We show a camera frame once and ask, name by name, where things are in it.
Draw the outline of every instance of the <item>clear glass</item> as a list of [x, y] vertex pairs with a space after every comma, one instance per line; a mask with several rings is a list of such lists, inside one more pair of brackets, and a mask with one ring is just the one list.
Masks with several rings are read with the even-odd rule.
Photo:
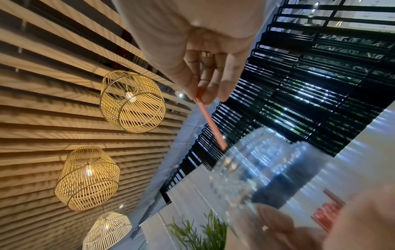
[[[288, 144], [275, 132], [261, 128], [241, 139], [215, 165], [210, 175], [211, 187], [229, 204], [225, 219], [230, 229], [248, 249], [256, 249], [264, 244], [264, 239], [259, 237], [262, 225], [253, 204], [263, 203], [287, 214], [291, 210], [295, 221], [305, 220], [300, 226], [309, 226], [310, 221], [314, 222], [311, 217], [315, 208], [320, 208], [322, 202], [318, 198], [315, 202], [314, 196], [325, 193], [308, 192], [302, 195], [307, 200], [300, 198], [296, 205], [292, 205], [293, 199], [332, 159], [307, 142]], [[307, 211], [303, 204], [313, 210]]]

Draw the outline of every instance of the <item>rattan pendant lamp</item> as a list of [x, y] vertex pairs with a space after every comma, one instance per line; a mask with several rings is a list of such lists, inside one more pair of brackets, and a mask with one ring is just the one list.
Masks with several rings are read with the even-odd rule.
[[104, 76], [100, 109], [108, 122], [131, 133], [154, 129], [166, 113], [162, 92], [151, 78], [121, 70]]
[[81, 147], [67, 156], [55, 195], [71, 210], [96, 207], [118, 190], [120, 173], [120, 168], [101, 148]]
[[128, 217], [114, 212], [105, 213], [98, 218], [89, 230], [82, 250], [107, 250], [132, 229]]

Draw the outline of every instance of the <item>pendant lamp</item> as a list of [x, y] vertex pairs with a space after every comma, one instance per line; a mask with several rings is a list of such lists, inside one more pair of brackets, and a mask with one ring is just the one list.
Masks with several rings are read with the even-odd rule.
[[83, 243], [82, 250], [107, 250], [132, 229], [127, 216], [109, 212], [98, 218], [89, 230]]
[[100, 109], [109, 123], [131, 133], [154, 129], [166, 113], [165, 101], [156, 82], [121, 70], [104, 76]]
[[71, 152], [63, 165], [55, 195], [71, 210], [96, 207], [118, 190], [121, 170], [99, 147]]

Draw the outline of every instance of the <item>orange straw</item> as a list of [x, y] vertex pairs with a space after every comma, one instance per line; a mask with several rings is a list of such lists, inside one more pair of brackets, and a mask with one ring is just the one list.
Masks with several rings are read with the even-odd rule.
[[228, 147], [228, 144], [222, 138], [222, 134], [219, 131], [217, 125], [215, 124], [214, 120], [211, 118], [206, 107], [203, 105], [202, 100], [199, 97], [196, 97], [195, 101], [196, 101], [197, 105], [199, 106], [200, 111], [202, 112], [204, 118], [206, 119], [207, 124], [211, 128], [211, 131], [213, 132], [215, 140], [217, 141], [219, 147], [221, 148], [222, 151], [224, 151]]

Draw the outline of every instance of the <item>green plant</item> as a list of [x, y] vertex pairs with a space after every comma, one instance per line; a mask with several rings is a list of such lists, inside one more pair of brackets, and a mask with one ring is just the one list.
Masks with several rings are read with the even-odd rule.
[[201, 234], [197, 233], [197, 229], [193, 229], [193, 222], [184, 220], [182, 217], [182, 224], [184, 228], [179, 227], [174, 222], [168, 225], [170, 231], [177, 239], [185, 246], [190, 247], [192, 250], [223, 250], [225, 249], [226, 240], [226, 229], [228, 225], [220, 220], [218, 217], [213, 215], [211, 210], [208, 215], [204, 214], [207, 218], [206, 225], [200, 225], [203, 228], [202, 237]]

